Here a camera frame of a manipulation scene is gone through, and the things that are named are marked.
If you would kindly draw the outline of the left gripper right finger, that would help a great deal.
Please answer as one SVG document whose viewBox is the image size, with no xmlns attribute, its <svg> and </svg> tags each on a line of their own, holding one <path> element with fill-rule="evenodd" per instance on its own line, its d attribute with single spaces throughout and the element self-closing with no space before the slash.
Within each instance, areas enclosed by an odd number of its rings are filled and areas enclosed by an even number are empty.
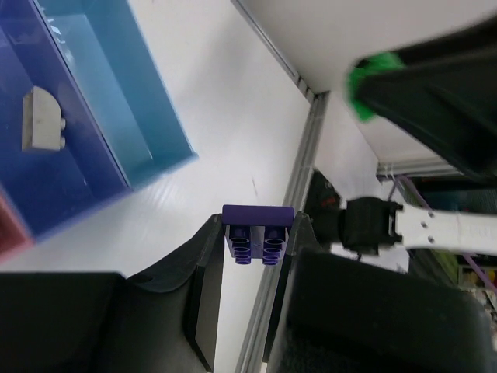
<svg viewBox="0 0 497 373">
<path fill-rule="evenodd" d="M 270 372 L 494 372 L 470 294 L 325 251 L 300 213 L 268 333 Z"/>
</svg>

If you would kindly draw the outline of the white lego brick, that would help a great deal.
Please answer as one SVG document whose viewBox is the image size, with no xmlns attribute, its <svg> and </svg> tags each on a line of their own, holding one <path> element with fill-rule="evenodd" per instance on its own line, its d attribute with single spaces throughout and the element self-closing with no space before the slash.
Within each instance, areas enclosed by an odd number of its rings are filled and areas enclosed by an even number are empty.
<svg viewBox="0 0 497 373">
<path fill-rule="evenodd" d="M 66 120 L 57 100 L 34 86 L 23 97 L 22 150 L 59 152 L 65 147 Z"/>
</svg>

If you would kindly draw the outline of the purple lego brick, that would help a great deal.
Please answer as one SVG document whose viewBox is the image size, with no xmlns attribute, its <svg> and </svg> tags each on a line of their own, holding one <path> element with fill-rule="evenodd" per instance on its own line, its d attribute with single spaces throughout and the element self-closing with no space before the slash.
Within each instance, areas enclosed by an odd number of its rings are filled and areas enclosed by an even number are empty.
<svg viewBox="0 0 497 373">
<path fill-rule="evenodd" d="M 271 267 L 283 259 L 294 209 L 226 204 L 221 220 L 230 254 L 237 264 L 249 265 L 253 260 L 261 260 L 263 265 Z"/>
</svg>

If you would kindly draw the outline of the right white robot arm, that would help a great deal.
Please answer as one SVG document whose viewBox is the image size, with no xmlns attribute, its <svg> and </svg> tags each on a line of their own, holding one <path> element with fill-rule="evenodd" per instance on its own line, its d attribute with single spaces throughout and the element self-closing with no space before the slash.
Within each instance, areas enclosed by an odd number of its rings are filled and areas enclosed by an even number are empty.
<svg viewBox="0 0 497 373">
<path fill-rule="evenodd" d="M 361 121 L 383 117 L 476 183 L 496 183 L 496 19 L 358 60 L 347 79 Z M 335 240 L 351 251 L 495 255 L 496 219 L 373 197 L 351 200 Z"/>
</svg>

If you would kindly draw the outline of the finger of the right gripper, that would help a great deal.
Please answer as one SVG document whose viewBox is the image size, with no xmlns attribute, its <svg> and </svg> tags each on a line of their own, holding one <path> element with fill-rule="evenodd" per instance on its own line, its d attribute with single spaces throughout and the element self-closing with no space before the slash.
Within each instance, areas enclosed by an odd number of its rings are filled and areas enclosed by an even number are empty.
<svg viewBox="0 0 497 373">
<path fill-rule="evenodd" d="M 394 51 L 370 104 L 468 178 L 496 181 L 496 19 Z"/>
</svg>

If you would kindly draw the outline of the long green lego brick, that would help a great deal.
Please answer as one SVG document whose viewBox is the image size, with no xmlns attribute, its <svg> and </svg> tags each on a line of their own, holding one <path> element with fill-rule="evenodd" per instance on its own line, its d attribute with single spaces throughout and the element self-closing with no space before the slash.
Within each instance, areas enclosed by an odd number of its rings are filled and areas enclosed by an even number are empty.
<svg viewBox="0 0 497 373">
<path fill-rule="evenodd" d="M 373 119 L 377 112 L 370 104 L 375 77 L 390 71 L 402 70 L 405 64 L 393 52 L 382 52 L 359 60 L 349 71 L 346 93 L 349 104 L 360 122 Z"/>
</svg>

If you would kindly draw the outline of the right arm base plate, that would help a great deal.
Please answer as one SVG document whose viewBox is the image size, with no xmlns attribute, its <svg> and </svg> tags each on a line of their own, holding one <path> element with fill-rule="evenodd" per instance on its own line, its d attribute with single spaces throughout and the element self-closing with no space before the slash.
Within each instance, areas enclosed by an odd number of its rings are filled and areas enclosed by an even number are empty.
<svg viewBox="0 0 497 373">
<path fill-rule="evenodd" d="M 343 239 L 345 211 L 341 197 L 328 179 L 317 169 L 312 173 L 304 212 L 309 215 L 318 244 L 330 250 Z"/>
</svg>

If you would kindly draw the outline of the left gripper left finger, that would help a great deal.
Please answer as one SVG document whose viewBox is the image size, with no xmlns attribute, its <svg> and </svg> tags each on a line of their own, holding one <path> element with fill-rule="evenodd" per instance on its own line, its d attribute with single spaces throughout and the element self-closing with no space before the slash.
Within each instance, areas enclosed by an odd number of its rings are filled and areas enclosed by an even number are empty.
<svg viewBox="0 0 497 373">
<path fill-rule="evenodd" d="M 211 372 L 224 262 L 221 218 L 131 276 L 1 275 L 3 372 Z"/>
</svg>

